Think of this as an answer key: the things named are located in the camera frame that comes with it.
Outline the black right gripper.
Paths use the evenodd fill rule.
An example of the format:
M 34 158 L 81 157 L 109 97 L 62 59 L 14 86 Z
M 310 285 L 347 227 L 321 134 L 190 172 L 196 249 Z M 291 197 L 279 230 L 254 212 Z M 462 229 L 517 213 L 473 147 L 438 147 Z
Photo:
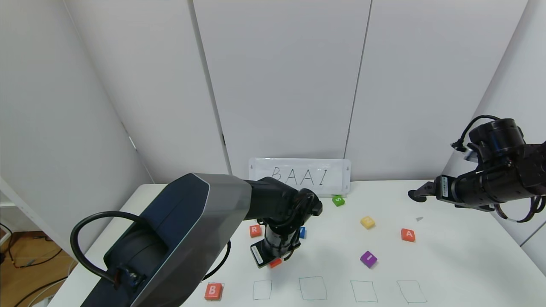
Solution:
M 483 171 L 470 171 L 458 177 L 440 175 L 434 182 L 426 182 L 417 190 L 409 190 L 411 200 L 423 203 L 427 197 L 436 196 L 437 200 L 453 204 L 462 209 L 485 209 L 486 192 L 483 187 Z

